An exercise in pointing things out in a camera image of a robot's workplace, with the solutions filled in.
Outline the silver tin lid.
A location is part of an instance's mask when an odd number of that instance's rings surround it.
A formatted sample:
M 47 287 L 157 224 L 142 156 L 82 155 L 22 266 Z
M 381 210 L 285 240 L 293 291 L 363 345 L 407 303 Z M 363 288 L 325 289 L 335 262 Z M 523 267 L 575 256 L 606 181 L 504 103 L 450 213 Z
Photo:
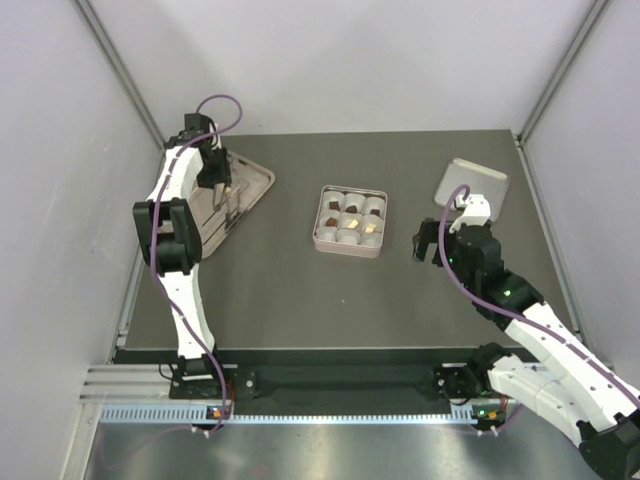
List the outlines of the silver tin lid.
M 498 170 L 454 158 L 447 165 L 434 194 L 436 205 L 444 207 L 449 195 L 460 185 L 470 187 L 471 194 L 481 194 L 491 207 L 490 220 L 495 222 L 501 213 L 510 185 L 510 177 Z

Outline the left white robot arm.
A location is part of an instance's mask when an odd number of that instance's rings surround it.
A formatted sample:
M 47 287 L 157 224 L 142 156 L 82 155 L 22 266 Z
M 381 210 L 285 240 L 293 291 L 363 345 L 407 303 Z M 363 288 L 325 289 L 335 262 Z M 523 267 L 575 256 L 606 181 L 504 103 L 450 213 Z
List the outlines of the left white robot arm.
M 143 260 L 170 306 L 178 338 L 173 395 L 228 396 L 227 374 L 215 356 L 199 287 L 204 246 L 189 201 L 196 188 L 213 194 L 230 187 L 231 167 L 217 125 L 200 113 L 184 116 L 170 138 L 156 186 L 132 214 Z

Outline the metal tongs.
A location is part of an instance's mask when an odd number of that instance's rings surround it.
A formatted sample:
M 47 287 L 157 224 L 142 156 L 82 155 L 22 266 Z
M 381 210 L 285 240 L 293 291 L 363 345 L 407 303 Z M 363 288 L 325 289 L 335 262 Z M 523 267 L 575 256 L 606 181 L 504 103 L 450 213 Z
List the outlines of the metal tongs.
M 214 212 L 218 212 L 224 208 L 224 206 L 228 202 L 228 198 L 230 194 L 225 193 L 225 187 L 231 187 L 231 185 L 226 185 L 224 183 L 219 183 L 215 186 L 212 194 L 212 207 Z

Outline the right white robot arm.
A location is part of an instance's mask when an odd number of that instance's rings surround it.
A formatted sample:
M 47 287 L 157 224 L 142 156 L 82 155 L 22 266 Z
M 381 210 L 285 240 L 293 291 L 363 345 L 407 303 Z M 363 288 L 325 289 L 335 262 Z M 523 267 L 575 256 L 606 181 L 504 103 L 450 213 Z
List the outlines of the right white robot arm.
M 556 316 L 526 279 L 508 270 L 491 231 L 491 206 L 467 185 L 457 187 L 439 220 L 426 218 L 413 257 L 427 249 L 476 311 L 531 353 L 545 374 L 496 343 L 466 362 L 476 394 L 505 395 L 560 431 L 602 479 L 639 473 L 639 390 L 614 373 Z

